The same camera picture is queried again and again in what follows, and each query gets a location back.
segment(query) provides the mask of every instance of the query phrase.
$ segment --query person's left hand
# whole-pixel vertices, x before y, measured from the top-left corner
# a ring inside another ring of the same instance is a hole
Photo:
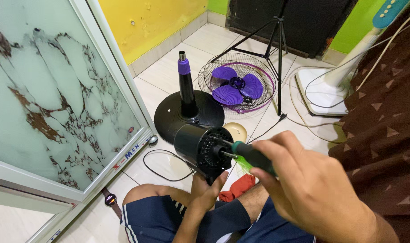
[[[229,172],[224,171],[211,186],[208,185],[203,175],[200,173],[194,174],[193,182],[191,183],[191,202],[189,207],[196,207],[198,210],[203,210],[203,213],[208,212],[214,206],[228,174]]]

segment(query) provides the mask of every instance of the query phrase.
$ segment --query screwdriver shaft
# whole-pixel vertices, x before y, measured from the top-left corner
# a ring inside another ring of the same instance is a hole
[[[226,141],[226,140],[223,140],[223,139],[220,139],[220,141],[222,141],[223,143],[225,143],[225,144],[227,144],[227,145],[229,145],[229,146],[232,146],[232,145],[233,145],[233,143],[231,143],[231,142],[229,142],[229,141]]]
[[[236,160],[238,159],[238,156],[236,156],[235,154],[227,153],[227,152],[224,152],[224,151],[220,151],[220,153],[223,154],[224,156],[228,156],[232,159],[236,159]]]

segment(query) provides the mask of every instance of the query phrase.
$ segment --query baseboard tile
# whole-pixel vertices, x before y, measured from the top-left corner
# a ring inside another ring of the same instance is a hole
[[[345,53],[328,48],[321,61],[337,66],[345,57]]]
[[[132,73],[132,76],[135,77],[139,75],[207,22],[208,12],[205,11],[188,25],[184,26],[184,28],[172,34],[166,40],[162,41],[160,44],[133,61],[133,63],[128,65],[128,69],[130,70],[130,73]]]
[[[191,34],[196,32],[199,28],[205,25],[208,22],[208,12],[205,11],[201,15],[199,15],[196,19],[191,21],[188,25],[180,30],[181,32],[181,41],[184,41],[187,37]]]
[[[128,67],[128,70],[130,71],[130,74],[132,75],[132,77],[133,78],[136,77],[136,73],[134,72],[133,65],[130,64],[127,67]]]
[[[208,23],[218,25],[220,27],[225,27],[226,25],[226,16],[223,14],[219,14],[216,12],[212,12],[210,10],[208,12]]]

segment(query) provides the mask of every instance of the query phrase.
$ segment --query green wall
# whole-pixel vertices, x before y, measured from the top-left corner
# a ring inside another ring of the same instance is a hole
[[[228,10],[228,0],[208,0],[208,9],[226,15]]]
[[[330,48],[349,53],[373,28],[372,19],[385,0],[359,0],[334,37]]]

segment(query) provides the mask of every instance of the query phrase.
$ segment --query brown patterned cloth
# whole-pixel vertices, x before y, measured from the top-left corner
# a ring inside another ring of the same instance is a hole
[[[410,7],[381,36],[392,36]],[[358,66],[356,90],[386,44]],[[345,100],[340,121],[347,141],[330,149],[347,171],[359,198],[382,215],[401,242],[410,242],[410,28],[399,34],[361,89]]]

